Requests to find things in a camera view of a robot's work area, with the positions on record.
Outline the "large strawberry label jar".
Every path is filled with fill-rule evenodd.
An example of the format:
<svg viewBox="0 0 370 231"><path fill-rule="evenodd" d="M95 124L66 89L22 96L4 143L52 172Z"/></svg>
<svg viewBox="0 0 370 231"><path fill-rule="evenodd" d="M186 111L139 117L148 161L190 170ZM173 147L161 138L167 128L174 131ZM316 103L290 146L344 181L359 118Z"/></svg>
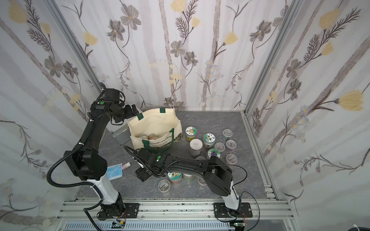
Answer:
<svg viewBox="0 0 370 231"><path fill-rule="evenodd" d="M210 149L213 147L215 143L215 136L212 133L206 133L203 136L203 146L206 149Z"/></svg>

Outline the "orange sunflower seed cup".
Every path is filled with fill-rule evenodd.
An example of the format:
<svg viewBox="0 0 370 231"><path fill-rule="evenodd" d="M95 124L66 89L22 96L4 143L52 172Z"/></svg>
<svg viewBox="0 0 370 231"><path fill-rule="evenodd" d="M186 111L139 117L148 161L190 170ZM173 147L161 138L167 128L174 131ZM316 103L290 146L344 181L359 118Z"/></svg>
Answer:
<svg viewBox="0 0 370 231"><path fill-rule="evenodd" d="M227 152L233 152L237 147L237 143L234 140L227 140L225 143L225 149Z"/></svg>

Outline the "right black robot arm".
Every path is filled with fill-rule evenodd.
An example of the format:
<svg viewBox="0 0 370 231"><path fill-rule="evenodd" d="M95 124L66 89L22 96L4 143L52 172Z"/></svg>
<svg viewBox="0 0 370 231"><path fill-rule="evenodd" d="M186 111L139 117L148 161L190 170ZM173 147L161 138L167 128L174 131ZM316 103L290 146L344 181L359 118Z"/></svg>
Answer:
<svg viewBox="0 0 370 231"><path fill-rule="evenodd" d="M241 199L234 189L232 169L217 157L205 160L180 158L169 153L155 154L146 149L135 150L132 157L143 167L135 173L142 182L149 177L165 177L184 173L203 179L214 194L221 196L231 217L241 214Z"/></svg>

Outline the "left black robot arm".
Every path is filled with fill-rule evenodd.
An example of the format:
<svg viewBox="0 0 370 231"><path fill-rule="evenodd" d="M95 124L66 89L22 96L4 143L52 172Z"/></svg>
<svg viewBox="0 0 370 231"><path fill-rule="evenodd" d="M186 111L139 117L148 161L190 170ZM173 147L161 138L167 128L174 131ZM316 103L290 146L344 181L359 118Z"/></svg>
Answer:
<svg viewBox="0 0 370 231"><path fill-rule="evenodd" d="M138 115L136 106L126 105L123 92L105 89L91 104L89 122L72 151L66 151L66 163L73 175L90 186L102 201L98 219L116 218L126 210L122 196L107 176L107 161L98 154L99 145L108 123L122 125L124 120Z"/></svg>

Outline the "cream canvas tote bag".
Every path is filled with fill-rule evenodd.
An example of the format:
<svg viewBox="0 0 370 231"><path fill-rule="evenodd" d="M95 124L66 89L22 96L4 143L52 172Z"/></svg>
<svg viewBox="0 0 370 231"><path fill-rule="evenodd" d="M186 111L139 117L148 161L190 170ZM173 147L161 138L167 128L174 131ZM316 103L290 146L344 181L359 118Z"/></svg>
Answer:
<svg viewBox="0 0 370 231"><path fill-rule="evenodd" d="M173 108L155 108L147 110L128 121L131 141L134 149L145 148L154 152L165 152L183 141L183 129L180 119ZM139 134L156 134L156 140L137 138Z"/></svg>

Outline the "clear lid green seed cup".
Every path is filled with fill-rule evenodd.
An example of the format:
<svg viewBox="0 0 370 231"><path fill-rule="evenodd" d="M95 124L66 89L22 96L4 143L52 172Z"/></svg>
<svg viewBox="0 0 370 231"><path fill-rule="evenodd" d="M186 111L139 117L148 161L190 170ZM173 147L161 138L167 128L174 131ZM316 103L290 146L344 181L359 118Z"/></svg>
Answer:
<svg viewBox="0 0 370 231"><path fill-rule="evenodd" d="M230 129L223 130L222 137L223 137L224 140L227 141L227 140L231 139L232 136L233 136L232 130L230 130Z"/></svg>

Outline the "yellow label tall jar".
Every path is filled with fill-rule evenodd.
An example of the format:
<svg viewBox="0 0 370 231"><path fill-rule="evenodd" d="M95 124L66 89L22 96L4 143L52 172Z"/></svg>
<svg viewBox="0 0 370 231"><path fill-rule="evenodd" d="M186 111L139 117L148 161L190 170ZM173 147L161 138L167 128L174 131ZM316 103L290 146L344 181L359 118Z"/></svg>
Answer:
<svg viewBox="0 0 370 231"><path fill-rule="evenodd" d="M186 140L188 142L191 142L193 139L196 138L196 134L197 134L197 129L193 126L190 126L188 128L186 128Z"/></svg>

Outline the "white lid seed jar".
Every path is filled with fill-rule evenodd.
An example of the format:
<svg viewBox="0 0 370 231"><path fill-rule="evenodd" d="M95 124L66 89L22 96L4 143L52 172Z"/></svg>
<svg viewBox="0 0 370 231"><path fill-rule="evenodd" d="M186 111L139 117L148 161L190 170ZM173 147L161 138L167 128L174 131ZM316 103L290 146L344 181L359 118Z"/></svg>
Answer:
<svg viewBox="0 0 370 231"><path fill-rule="evenodd" d="M182 177L185 181L189 181L189 182L195 180L196 178L194 175L185 174L185 173L182 174Z"/></svg>

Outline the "silver lid text jar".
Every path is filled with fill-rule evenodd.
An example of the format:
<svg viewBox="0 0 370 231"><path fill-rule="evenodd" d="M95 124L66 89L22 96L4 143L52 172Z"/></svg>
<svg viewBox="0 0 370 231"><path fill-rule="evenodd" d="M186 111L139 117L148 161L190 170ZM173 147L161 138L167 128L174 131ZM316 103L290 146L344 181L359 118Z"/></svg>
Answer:
<svg viewBox="0 0 370 231"><path fill-rule="evenodd" d="M199 157L201 154L202 147L203 147L203 143L201 140L192 139L190 141L190 148L189 148L190 155L193 157Z"/></svg>

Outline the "red label seed jar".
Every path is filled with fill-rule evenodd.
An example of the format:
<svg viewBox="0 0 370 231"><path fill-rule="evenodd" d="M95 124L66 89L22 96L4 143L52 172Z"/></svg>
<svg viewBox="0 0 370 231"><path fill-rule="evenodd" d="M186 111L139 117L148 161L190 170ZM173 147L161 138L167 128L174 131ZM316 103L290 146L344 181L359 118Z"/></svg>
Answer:
<svg viewBox="0 0 370 231"><path fill-rule="evenodd" d="M177 173L177 172L174 172L174 173L169 172L168 173L168 178L169 178L169 181L170 181L171 184L179 185L180 182L182 181L182 174Z"/></svg>

